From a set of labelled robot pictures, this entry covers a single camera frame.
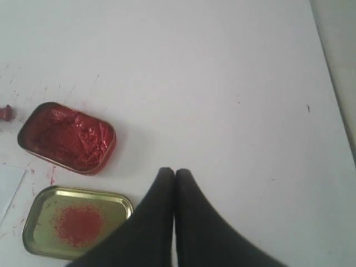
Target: white paper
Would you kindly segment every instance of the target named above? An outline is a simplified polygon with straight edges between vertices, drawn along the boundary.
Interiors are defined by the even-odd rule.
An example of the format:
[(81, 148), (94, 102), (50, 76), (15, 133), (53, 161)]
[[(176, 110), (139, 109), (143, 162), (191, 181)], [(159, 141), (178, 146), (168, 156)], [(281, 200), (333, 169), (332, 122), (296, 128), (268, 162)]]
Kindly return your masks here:
[(0, 226), (20, 185), (24, 172), (24, 170), (16, 167), (0, 165)]

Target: white table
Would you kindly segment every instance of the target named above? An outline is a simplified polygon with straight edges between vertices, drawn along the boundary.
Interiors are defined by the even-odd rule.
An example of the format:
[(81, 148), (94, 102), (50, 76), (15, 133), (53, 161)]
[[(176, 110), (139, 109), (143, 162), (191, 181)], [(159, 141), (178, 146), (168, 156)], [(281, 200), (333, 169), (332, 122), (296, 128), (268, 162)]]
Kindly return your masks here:
[(355, 266), (356, 172), (307, 0), (1, 0), (0, 33), (0, 101), (18, 112), (0, 124), (0, 162), (27, 170), (0, 229), (1, 267), (65, 264), (21, 241), (52, 165), (16, 137), (45, 101), (110, 121), (122, 143), (98, 175), (57, 168), (56, 184), (137, 204), (159, 167), (187, 167), (270, 255)]

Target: tin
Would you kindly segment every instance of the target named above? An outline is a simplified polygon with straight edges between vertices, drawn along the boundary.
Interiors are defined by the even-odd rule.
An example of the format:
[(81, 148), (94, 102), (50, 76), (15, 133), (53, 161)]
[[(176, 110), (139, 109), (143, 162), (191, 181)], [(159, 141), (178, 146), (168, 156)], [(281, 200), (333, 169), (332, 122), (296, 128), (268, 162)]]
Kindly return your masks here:
[(35, 198), (22, 240), (35, 255), (73, 260), (108, 237), (132, 214), (120, 194), (50, 186)]
[[(76, 117), (82, 116), (86, 120), (93, 120), (93, 121), (97, 122), (98, 124), (100, 123), (101, 125), (105, 125), (105, 127), (108, 129), (108, 132), (110, 132), (110, 137), (108, 137), (109, 141), (106, 141), (107, 143), (105, 143), (107, 145), (106, 151), (102, 152), (102, 155), (100, 156), (100, 159), (97, 160), (98, 162), (95, 162), (94, 164), (92, 164), (92, 165), (90, 165), (88, 167), (85, 167), (83, 169), (83, 168), (80, 168), (78, 166), (75, 166), (75, 163), (73, 162), (74, 160), (72, 160), (72, 161), (71, 160), (65, 161), (63, 159), (61, 160), (61, 157), (62, 158), (66, 157), (66, 154), (63, 153), (63, 151), (54, 151), (53, 153), (48, 154), (48, 152), (44, 152), (43, 150), (41, 152), (41, 150), (39, 148), (37, 148), (36, 144), (35, 145), (33, 145), (33, 144), (29, 145), (28, 143), (26, 143), (26, 139), (39, 140), (38, 142), (40, 142), (40, 140), (43, 139), (43, 137), (41, 136), (41, 132), (38, 132), (36, 130), (36, 126), (35, 125), (36, 125), (36, 123), (39, 124), (38, 128), (40, 128), (42, 126), (39, 123), (39, 121), (40, 121), (39, 117), (42, 116), (42, 114), (44, 112), (46, 112), (47, 110), (50, 110), (51, 108), (60, 108), (61, 111), (63, 111), (62, 113), (64, 113), (64, 114), (66, 112), (68, 112), (68, 113), (71, 112), (71, 114), (75, 113)], [(55, 120), (53, 120), (53, 127), (56, 127), (58, 125), (56, 123), (57, 122)], [(98, 134), (102, 134), (100, 132), (101, 129), (99, 127), (97, 127), (97, 129), (98, 129), (97, 130)], [(89, 136), (91, 134), (89, 131), (87, 131), (87, 132), (82, 131), (80, 133), (83, 133), (83, 135), (87, 135), (87, 136)], [(70, 137), (70, 141), (72, 141), (71, 140), (71, 136), (72, 135), (68, 135), (68, 132), (65, 132), (65, 134), (67, 134), (67, 138)], [(49, 136), (48, 138), (51, 138), (51, 139), (50, 140), (46, 140), (47, 142), (51, 141), (51, 142), (56, 142), (58, 144), (64, 143), (64, 142), (62, 142), (62, 140), (56, 140), (55, 137), (53, 138), (53, 134), (52, 134), (52, 136), (50, 136), (50, 135), (48, 135), (48, 136)], [(18, 133), (17, 142), (18, 142), (18, 144), (20, 145), (21, 148), (23, 148), (24, 150), (26, 150), (30, 154), (33, 154), (33, 155), (35, 155), (35, 156), (37, 156), (37, 157), (39, 157), (41, 159), (44, 159), (46, 161), (49, 161), (49, 162), (51, 162), (53, 164), (56, 164), (56, 165), (58, 165), (60, 167), (66, 168), (66, 169), (68, 169), (70, 171), (73, 171), (73, 172), (76, 172), (76, 173), (79, 173), (79, 174), (93, 175), (93, 174), (98, 173), (105, 166), (107, 161), (109, 160), (109, 158), (110, 158), (110, 156), (111, 156), (111, 154), (112, 154), (112, 152), (113, 152), (113, 150), (115, 149), (115, 146), (116, 146), (116, 133), (115, 133), (114, 127), (107, 121), (97, 119), (97, 118), (92, 117), (92, 116), (90, 116), (88, 114), (85, 114), (85, 113), (83, 113), (81, 111), (75, 110), (73, 108), (64, 106), (64, 105), (56, 103), (56, 102), (46, 102), (46, 103), (40, 104), (32, 112), (32, 114), (27, 119), (27, 121), (24, 123), (23, 127), (21, 128), (20, 132)], [(91, 155), (95, 155), (94, 152), (100, 151), (99, 146), (98, 146), (96, 151), (94, 151), (94, 152), (89, 151), (89, 150), (92, 150), (92, 147), (90, 147), (90, 141), (88, 141), (88, 143), (85, 144), (85, 145), (87, 145), (88, 148), (85, 148), (83, 146), (81, 149), (87, 154), (86, 156), (89, 159), (90, 159)]]

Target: metal tin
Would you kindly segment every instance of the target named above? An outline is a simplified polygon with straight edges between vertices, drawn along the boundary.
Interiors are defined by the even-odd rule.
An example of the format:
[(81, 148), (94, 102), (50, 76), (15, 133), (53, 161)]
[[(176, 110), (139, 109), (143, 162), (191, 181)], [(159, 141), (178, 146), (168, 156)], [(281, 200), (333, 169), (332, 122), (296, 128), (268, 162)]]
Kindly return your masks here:
[[(63, 211), (70, 209), (90, 209), (102, 220), (95, 239), (83, 244), (74, 243), (72, 239), (63, 239), (58, 234)], [(59, 259), (76, 259), (89, 251), (96, 244), (108, 237), (133, 212), (130, 200), (120, 194), (79, 189), (74, 187), (50, 186), (42, 190), (35, 198), (23, 228), (22, 240), (25, 249), (35, 255)], [(85, 218), (86, 227), (90, 220)]]
[[(112, 131), (113, 131), (113, 139), (112, 139), (110, 145), (108, 146), (107, 151), (106, 151), (105, 155), (103, 156), (102, 160), (101, 160), (100, 163), (99, 163), (97, 166), (95, 166), (93, 169), (87, 170), (87, 171), (76, 170), (76, 169), (74, 169), (74, 168), (72, 168), (72, 167), (70, 167), (70, 166), (67, 166), (67, 165), (65, 165), (65, 164), (62, 164), (62, 163), (60, 163), (60, 162), (58, 162), (58, 161), (56, 161), (56, 160), (54, 160), (54, 159), (51, 159), (51, 158), (49, 158), (49, 157), (45, 157), (45, 156), (43, 156), (43, 155), (41, 155), (41, 154), (39, 154), (39, 153), (36, 153), (36, 152), (34, 152), (34, 151), (31, 151), (31, 149), (29, 149), (28, 147), (26, 147), (26, 145), (24, 144), (24, 141), (23, 141), (23, 140), (24, 140), (24, 130), (25, 130), (25, 128), (26, 128), (26, 127), (28, 126), (28, 124), (31, 122), (31, 119), (34, 118), (34, 117), (36, 116), (36, 114), (37, 114), (40, 110), (42, 110), (42, 109), (44, 109), (44, 108), (46, 108), (47, 106), (50, 106), (50, 105), (58, 105), (58, 106), (67, 108), (67, 109), (69, 109), (69, 110), (78, 112), (79, 114), (83, 114), (83, 115), (89, 116), (89, 117), (91, 117), (91, 118), (93, 118), (93, 119), (96, 119), (96, 120), (98, 120), (98, 121), (101, 121), (101, 122), (104, 122), (104, 123), (108, 124), (108, 125), (112, 128)], [(59, 103), (57, 103), (57, 102), (45, 102), (45, 103), (40, 104), (40, 105), (32, 112), (32, 114), (31, 114), (30, 117), (27, 119), (27, 121), (24, 123), (24, 125), (22, 126), (20, 132), (19, 132), (18, 135), (17, 135), (17, 143), (20, 145), (20, 147), (21, 147), (22, 149), (26, 150), (26, 151), (27, 151), (28, 153), (30, 153), (30, 154), (35, 155), (36, 157), (39, 157), (40, 159), (46, 160), (46, 161), (48, 161), (48, 162), (51, 162), (51, 163), (53, 163), (53, 164), (56, 164), (56, 165), (58, 165), (58, 166), (60, 166), (60, 167), (63, 167), (63, 168), (65, 168), (65, 169), (68, 169), (68, 170), (70, 170), (70, 171), (73, 171), (73, 172), (76, 172), (76, 173), (79, 173), (79, 174), (83, 174), (83, 175), (94, 175), (94, 174), (98, 173), (100, 170), (102, 170), (102, 168), (106, 165), (107, 161), (109, 160), (109, 158), (110, 158), (110, 156), (111, 156), (111, 154), (112, 154), (112, 152), (113, 152), (113, 150), (114, 150), (114, 148), (115, 148), (115, 146), (116, 146), (116, 132), (115, 132), (114, 127), (113, 127), (109, 122), (107, 122), (107, 121), (100, 120), (100, 119), (98, 119), (98, 118), (92, 117), (92, 116), (90, 116), (90, 115), (88, 115), (88, 114), (86, 114), (86, 113), (84, 113), (84, 112), (75, 110), (74, 108), (71, 108), (71, 107), (64, 106), (64, 105), (59, 104)]]

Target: red powder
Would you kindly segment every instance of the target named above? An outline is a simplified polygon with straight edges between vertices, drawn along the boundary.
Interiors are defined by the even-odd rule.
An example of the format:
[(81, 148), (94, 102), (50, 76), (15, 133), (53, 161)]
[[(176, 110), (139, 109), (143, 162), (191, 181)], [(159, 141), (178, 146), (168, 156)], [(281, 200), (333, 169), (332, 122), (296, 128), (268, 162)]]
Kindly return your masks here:
[(56, 103), (39, 108), (23, 130), (26, 149), (77, 171), (97, 167), (113, 140), (108, 123)]
[(51, 222), (55, 224), (58, 238), (75, 248), (93, 243), (103, 225), (100, 213), (91, 206), (61, 209)]

